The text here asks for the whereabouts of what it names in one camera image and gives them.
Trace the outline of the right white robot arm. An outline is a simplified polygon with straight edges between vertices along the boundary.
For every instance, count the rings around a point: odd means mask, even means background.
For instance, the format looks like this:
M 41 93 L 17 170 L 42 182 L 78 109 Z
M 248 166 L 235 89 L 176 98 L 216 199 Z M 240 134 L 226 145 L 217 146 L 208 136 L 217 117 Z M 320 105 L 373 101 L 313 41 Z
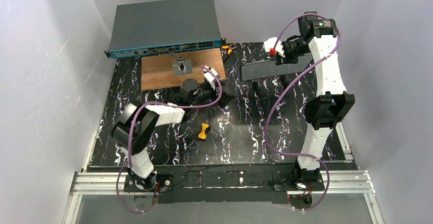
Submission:
M 304 12 L 297 19 L 299 35 L 285 42 L 276 40 L 270 53 L 276 64 L 296 64 L 301 56 L 312 55 L 317 78 L 316 97 L 304 107 L 307 132 L 300 155 L 289 175 L 290 183 L 314 183 L 319 178 L 322 151 L 333 129 L 355 103 L 348 93 L 339 68 L 337 47 L 340 35 L 334 19 L 320 17 L 316 11 Z

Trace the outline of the brown wooden board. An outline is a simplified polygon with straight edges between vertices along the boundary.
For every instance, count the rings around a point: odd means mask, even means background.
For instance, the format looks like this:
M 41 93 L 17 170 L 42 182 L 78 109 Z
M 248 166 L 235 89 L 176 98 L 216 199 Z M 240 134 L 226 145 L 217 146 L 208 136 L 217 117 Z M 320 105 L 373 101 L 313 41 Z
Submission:
M 201 65 L 215 69 L 221 75 L 220 80 L 226 80 L 222 55 L 218 48 L 176 53 L 176 57 L 191 60 L 191 74 L 175 75 L 170 55 L 143 57 L 141 59 L 141 90 L 178 87 L 186 79 L 195 79 L 202 83 L 204 71 Z

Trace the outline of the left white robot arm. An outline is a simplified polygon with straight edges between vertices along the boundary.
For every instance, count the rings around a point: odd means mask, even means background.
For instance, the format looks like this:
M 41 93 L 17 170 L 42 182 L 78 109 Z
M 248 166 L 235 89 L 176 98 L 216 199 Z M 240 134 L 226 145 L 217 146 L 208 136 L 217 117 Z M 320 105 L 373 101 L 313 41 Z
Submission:
M 195 79 L 183 81 L 179 94 L 168 105 L 129 103 L 111 130 L 111 138 L 128 157 L 128 173 L 139 179 L 149 178 L 154 165 L 147 152 L 147 145 L 158 126 L 179 124 L 189 115 L 184 106 L 204 106 L 216 101 L 220 108 L 226 107 L 235 97 L 219 91 L 216 81 L 198 83 Z

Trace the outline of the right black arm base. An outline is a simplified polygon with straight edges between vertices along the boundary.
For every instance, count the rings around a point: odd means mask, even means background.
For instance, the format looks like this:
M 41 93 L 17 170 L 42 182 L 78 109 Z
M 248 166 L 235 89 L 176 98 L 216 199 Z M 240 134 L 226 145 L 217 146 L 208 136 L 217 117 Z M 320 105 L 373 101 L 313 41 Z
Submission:
M 315 208 L 324 198 L 329 188 L 319 168 L 301 168 L 298 162 L 290 172 L 272 174 L 269 185 L 276 192 L 290 192 L 287 197 L 294 210 L 306 212 Z

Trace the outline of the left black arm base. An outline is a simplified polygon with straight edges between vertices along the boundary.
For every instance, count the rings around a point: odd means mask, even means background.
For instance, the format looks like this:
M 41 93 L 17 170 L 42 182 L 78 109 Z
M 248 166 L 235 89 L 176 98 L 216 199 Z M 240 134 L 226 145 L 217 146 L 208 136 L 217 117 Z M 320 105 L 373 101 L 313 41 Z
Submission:
M 173 191 L 173 175 L 151 173 L 142 179 L 128 174 L 124 181 L 124 192 L 171 192 Z

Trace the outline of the orange handled pliers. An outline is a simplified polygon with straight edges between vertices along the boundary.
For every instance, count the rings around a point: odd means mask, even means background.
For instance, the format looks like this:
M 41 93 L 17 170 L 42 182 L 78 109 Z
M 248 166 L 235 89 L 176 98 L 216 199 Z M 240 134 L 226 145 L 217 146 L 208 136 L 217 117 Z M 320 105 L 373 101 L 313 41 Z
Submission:
M 231 55 L 231 53 L 236 49 L 237 46 L 233 43 L 231 45 L 223 45 L 221 49 L 226 50 L 226 52 L 222 55 L 223 62 L 227 61 Z

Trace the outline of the grey metal bracket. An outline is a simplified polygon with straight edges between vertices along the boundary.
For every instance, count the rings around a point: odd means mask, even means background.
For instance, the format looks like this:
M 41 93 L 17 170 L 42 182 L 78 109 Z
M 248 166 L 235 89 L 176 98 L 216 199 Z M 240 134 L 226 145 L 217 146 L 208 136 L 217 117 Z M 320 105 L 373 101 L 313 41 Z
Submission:
M 173 67 L 174 76 L 192 74 L 193 67 L 190 59 L 177 57 L 175 53 L 170 53 L 170 59 Z

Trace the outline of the black marble pattern mat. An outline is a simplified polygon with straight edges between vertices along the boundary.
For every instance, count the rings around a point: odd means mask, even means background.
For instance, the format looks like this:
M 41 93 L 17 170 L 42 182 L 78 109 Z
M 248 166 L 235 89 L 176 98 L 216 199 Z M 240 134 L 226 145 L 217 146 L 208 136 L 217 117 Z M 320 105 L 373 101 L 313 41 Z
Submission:
M 266 58 L 262 43 L 237 44 L 224 64 L 227 77 L 224 89 L 236 98 L 225 108 L 190 110 L 188 121 L 180 125 L 157 127 L 148 144 L 152 162 L 156 165 L 292 162 L 292 157 L 270 151 L 263 139 L 262 128 L 279 96 L 257 97 L 252 83 L 239 77 L 242 64 Z M 112 141 L 110 133 L 129 102 L 168 103 L 177 92 L 178 88 L 142 91 L 141 60 L 117 60 L 90 166 L 111 168 L 125 163 L 126 155 Z M 285 95 L 272 113 L 268 129 L 268 141 L 273 148 L 287 153 L 301 151 L 306 133 L 303 111 L 315 94 L 316 75 L 310 72 Z M 198 139 L 201 123 L 210 125 L 205 141 Z

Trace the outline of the yellow whiteboard eraser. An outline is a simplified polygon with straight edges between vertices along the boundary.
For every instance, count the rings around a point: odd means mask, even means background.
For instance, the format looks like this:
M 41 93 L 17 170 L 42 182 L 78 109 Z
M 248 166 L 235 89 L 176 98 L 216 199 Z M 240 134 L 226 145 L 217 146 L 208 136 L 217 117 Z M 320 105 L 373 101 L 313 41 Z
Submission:
M 207 123 L 201 123 L 201 129 L 198 133 L 198 139 L 205 141 L 207 139 L 207 133 L 210 131 L 210 125 Z

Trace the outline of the white dry-erase board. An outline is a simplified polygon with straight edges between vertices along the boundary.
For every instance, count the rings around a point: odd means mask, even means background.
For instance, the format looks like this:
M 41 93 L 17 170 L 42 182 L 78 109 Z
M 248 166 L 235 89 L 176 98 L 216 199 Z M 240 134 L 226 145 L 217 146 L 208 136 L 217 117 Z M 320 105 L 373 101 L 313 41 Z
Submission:
M 262 60 L 240 66 L 240 79 L 251 81 L 304 71 L 313 60 L 312 55 L 297 57 L 297 63 L 276 64 L 276 60 Z

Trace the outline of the grey network switch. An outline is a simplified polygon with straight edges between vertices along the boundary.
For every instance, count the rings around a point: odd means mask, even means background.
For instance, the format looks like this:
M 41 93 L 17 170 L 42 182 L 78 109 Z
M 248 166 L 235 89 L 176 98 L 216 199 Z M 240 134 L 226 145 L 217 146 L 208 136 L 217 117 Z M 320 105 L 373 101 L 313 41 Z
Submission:
M 220 48 L 214 0 L 163 0 L 116 7 L 108 58 Z

